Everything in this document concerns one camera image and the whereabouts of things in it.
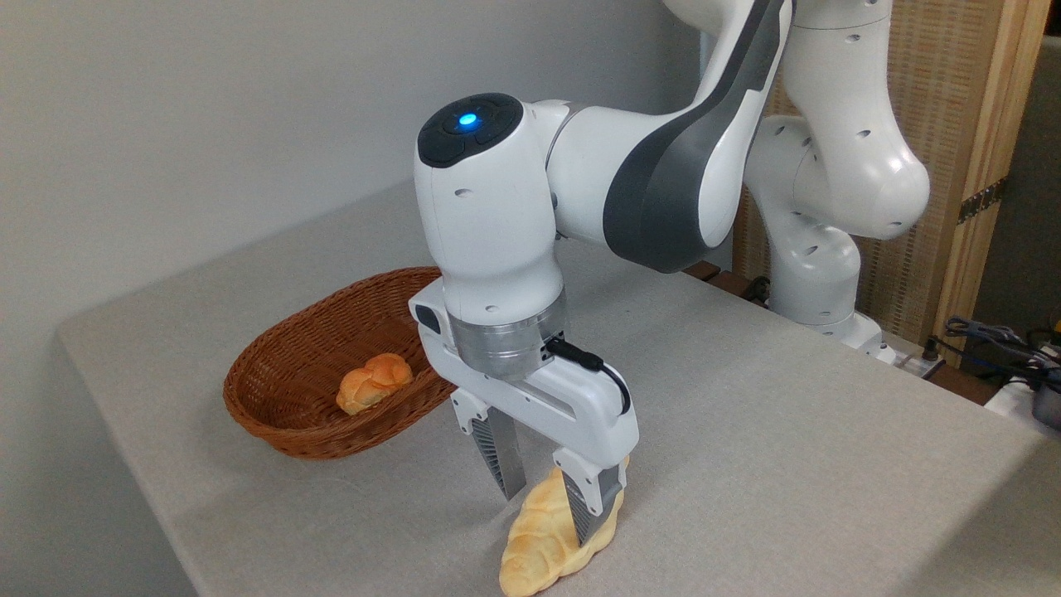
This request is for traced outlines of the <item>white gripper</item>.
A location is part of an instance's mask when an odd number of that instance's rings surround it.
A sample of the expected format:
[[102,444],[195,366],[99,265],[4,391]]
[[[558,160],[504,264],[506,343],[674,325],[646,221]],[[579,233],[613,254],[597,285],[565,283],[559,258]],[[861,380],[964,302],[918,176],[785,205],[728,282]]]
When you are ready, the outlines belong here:
[[512,381],[475,371],[455,351],[441,279],[415,294],[408,310],[429,363],[462,389],[450,396],[458,426],[474,439],[506,499],[526,487],[514,419],[561,446],[553,459],[562,472],[577,541],[586,545],[613,513],[627,484],[627,462],[620,461],[639,442],[637,412],[622,412],[618,383],[557,357]]

